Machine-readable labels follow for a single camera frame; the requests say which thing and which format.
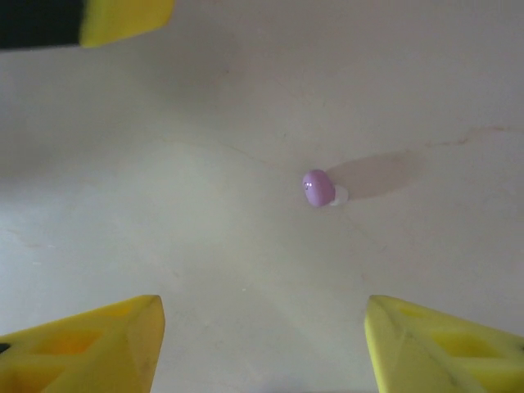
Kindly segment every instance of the yellow plastic block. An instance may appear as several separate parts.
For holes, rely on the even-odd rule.
[[[167,24],[174,0],[87,0],[80,45],[98,47]]]
[[[0,392],[149,392],[164,325],[160,297],[140,296],[0,337]]]
[[[524,392],[524,337],[387,296],[365,328],[380,393]]]

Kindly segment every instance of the purple bead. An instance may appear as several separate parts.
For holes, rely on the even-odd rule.
[[[335,200],[335,186],[323,170],[314,169],[305,174],[302,187],[308,202],[315,207],[328,205]]]

